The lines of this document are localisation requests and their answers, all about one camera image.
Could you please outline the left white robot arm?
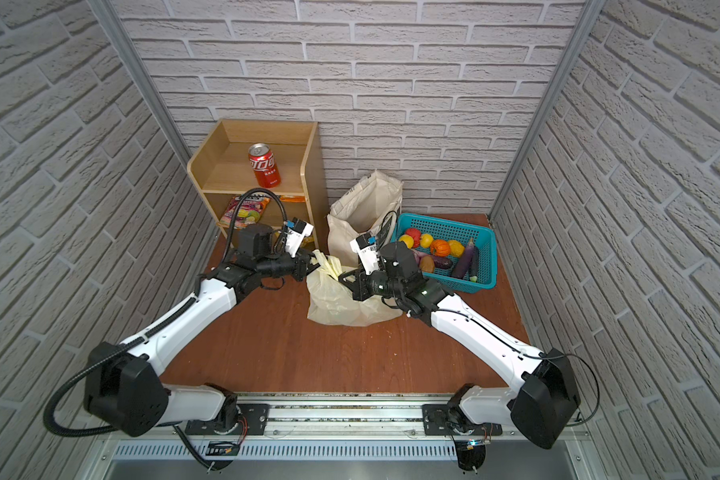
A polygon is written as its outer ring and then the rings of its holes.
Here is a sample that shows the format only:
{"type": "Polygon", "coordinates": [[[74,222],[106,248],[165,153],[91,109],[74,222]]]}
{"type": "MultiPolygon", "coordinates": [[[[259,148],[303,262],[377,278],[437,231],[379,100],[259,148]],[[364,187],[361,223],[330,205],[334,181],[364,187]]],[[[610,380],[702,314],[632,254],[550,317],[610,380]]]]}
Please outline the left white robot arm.
{"type": "Polygon", "coordinates": [[[183,303],[122,343],[104,342],[91,352],[84,409],[132,437],[184,421],[209,422],[218,433],[233,430],[239,422],[236,394],[213,385],[168,385],[160,377],[196,336],[265,279],[301,281],[314,271],[312,253],[301,246],[313,230],[298,219],[280,232],[259,224],[241,230],[237,247],[199,277],[183,303]]]}

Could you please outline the canvas tote bag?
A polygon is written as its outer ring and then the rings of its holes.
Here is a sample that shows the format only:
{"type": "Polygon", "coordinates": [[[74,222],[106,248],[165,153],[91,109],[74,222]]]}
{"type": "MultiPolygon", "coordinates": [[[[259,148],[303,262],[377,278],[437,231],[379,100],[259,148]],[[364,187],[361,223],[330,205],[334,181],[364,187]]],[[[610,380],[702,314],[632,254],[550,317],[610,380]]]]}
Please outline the canvas tote bag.
{"type": "Polygon", "coordinates": [[[343,267],[357,267],[358,256],[350,242],[357,236],[381,229],[385,215],[402,207],[403,182],[374,170],[363,177],[339,200],[333,203],[327,216],[328,250],[343,267]]]}

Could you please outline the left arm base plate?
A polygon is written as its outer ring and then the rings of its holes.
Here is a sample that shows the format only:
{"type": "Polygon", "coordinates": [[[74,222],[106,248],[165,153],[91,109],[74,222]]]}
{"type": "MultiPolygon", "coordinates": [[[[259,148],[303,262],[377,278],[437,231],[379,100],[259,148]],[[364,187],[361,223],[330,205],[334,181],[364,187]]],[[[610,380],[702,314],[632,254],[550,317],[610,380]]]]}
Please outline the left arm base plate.
{"type": "Polygon", "coordinates": [[[188,421],[184,431],[187,435],[262,436],[269,413],[268,404],[238,403],[234,410],[222,412],[217,419],[188,421]]]}

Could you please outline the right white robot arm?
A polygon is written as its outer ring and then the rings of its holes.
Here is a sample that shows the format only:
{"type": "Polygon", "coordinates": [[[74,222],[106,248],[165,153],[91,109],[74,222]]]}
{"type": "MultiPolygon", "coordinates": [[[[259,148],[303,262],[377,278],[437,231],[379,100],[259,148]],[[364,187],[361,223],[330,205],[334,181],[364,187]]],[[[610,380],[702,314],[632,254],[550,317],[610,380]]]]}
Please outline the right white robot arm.
{"type": "Polygon", "coordinates": [[[477,385],[462,387],[448,404],[458,430],[513,425],[538,447],[554,445],[581,403],[566,354],[556,349],[544,352],[481,316],[447,286],[424,276],[403,242],[379,247],[373,239],[356,238],[350,248],[361,265],[341,274],[339,281],[354,299],[379,296],[393,301],[407,316],[470,350],[507,384],[502,396],[477,385]]]}

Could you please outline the thin cream plastic bag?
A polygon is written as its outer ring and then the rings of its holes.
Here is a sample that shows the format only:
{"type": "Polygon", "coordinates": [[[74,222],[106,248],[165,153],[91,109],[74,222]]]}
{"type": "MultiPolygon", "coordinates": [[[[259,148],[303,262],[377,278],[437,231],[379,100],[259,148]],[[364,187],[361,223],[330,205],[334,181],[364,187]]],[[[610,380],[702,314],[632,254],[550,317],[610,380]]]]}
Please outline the thin cream plastic bag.
{"type": "Polygon", "coordinates": [[[339,275],[349,271],[334,256],[314,250],[320,267],[306,278],[310,295],[307,318],[327,326],[367,327],[392,320],[402,314],[390,308],[380,296],[357,301],[351,291],[339,281],[339,275]]]}

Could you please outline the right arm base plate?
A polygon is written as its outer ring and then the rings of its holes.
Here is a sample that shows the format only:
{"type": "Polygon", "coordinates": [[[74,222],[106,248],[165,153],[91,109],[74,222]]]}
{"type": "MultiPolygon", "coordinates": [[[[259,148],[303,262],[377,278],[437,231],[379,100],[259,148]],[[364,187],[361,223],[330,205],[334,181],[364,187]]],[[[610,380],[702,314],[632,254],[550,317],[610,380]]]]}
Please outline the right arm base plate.
{"type": "Polygon", "coordinates": [[[426,436],[481,436],[503,434],[502,426],[495,423],[476,424],[455,407],[446,404],[424,404],[422,421],[426,436]]]}

